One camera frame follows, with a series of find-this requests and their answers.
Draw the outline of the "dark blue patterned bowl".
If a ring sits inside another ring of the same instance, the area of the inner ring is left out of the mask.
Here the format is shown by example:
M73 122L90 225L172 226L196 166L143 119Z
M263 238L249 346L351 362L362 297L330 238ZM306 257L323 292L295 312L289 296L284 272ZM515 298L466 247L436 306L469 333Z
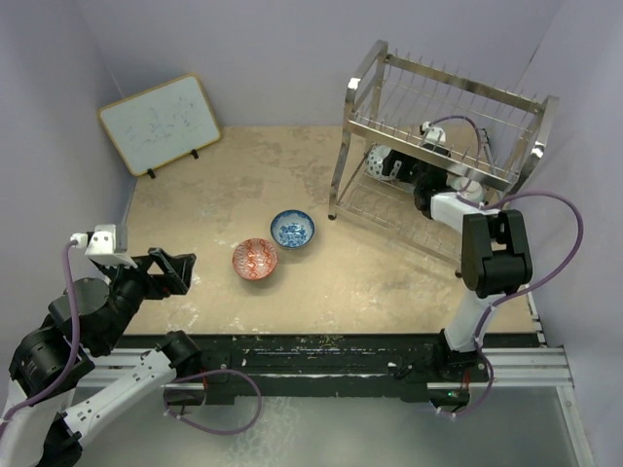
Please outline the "dark blue patterned bowl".
M383 174L384 160L389 153L390 148L384 145L375 145L368 152L366 159L366 172L376 180L391 180L389 175Z

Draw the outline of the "orange patterned bowl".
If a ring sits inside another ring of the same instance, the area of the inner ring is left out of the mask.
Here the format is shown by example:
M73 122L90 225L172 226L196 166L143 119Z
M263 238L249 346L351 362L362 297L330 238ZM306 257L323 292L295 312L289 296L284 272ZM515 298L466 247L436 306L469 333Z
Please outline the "orange patterned bowl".
M267 278L278 265L275 246L263 238L249 238L238 244L233 252L232 265L236 274L245 280Z

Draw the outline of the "mint green bowl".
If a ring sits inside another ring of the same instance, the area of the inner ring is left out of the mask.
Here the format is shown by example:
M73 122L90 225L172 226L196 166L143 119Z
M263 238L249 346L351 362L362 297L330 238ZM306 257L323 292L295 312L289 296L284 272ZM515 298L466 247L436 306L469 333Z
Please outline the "mint green bowl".
M482 202L484 199L484 190L481 184L467 177L449 177L448 185L470 201Z

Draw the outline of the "blue floral rim bowl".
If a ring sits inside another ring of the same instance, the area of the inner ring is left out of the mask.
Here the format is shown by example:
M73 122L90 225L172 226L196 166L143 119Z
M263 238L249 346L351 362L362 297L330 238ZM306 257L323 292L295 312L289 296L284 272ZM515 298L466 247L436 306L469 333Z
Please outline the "blue floral rim bowl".
M278 246L299 249L311 242L315 234L312 217L298 209L278 213L271 221L270 232Z

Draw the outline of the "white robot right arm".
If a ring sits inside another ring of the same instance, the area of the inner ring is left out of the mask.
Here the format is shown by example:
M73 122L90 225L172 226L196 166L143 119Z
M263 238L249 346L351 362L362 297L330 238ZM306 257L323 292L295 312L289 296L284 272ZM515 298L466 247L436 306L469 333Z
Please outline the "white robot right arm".
M437 376L455 380L467 369L464 352L477 349L499 301L531 280L523 215L514 209L485 208L477 182L387 146L370 152L367 170L379 180L409 185L424 217L460 234L459 275L466 292L443 331L447 348L432 359Z

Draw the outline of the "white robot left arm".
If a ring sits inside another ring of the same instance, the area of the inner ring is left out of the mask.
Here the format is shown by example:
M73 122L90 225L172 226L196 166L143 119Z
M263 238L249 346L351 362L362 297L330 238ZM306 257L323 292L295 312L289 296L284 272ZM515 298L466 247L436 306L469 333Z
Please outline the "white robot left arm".
M84 249L103 279L74 280L62 260L66 289L51 302L42 325L18 345L1 416L4 466L72 466L106 424L147 393L174 379L189 381L201 367L200 350L182 331L170 332L130 374L86 402L70 404L93 358L115 348L146 301L187 294L197 257L151 248L132 257L119 247Z

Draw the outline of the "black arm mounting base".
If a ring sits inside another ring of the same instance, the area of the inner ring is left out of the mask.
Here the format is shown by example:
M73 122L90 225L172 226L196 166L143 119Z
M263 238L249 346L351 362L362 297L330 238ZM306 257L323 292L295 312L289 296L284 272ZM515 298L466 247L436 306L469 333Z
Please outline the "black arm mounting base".
M440 335L194 336L171 332L158 349L206 405L240 397L390 398L465 405L490 372L475 351Z

